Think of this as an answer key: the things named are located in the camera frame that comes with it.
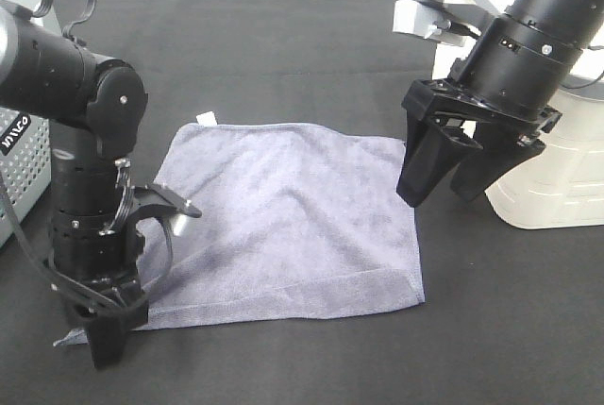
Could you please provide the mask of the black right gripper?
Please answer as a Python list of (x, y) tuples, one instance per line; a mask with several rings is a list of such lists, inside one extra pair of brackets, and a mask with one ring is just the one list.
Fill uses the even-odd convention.
[[(402, 107), (407, 141), (396, 191), (410, 207), (421, 205), (458, 164), (450, 188), (464, 201), (474, 200), (511, 169), (541, 155), (545, 143), (538, 138), (562, 118), (549, 106), (533, 118), (516, 114), (450, 79), (414, 80)], [(467, 121), (477, 125), (473, 138), (462, 129)]]

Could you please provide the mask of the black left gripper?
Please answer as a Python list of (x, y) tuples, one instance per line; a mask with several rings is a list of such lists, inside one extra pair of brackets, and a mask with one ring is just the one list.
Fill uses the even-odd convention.
[(134, 262), (95, 278), (77, 279), (49, 263), (70, 328), (84, 327), (96, 369), (122, 360), (129, 329), (148, 322), (149, 299)]

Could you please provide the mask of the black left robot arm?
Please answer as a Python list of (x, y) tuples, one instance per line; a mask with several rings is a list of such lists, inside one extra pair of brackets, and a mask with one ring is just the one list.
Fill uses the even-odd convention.
[(36, 25), (18, 4), (2, 3), (1, 38), (2, 106), (49, 123), (52, 247), (42, 271), (95, 367), (107, 368), (148, 319), (128, 171), (148, 96), (130, 64)]

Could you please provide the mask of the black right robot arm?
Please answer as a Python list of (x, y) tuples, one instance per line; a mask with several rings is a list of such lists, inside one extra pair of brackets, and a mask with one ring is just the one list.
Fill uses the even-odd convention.
[(470, 201), (540, 155), (560, 120), (549, 100), (603, 23), (603, 0), (514, 0), (493, 15), (468, 4), (400, 0), (394, 31), (474, 46), (448, 76), (415, 80), (402, 105), (407, 142), (397, 193), (419, 206), (445, 176)]

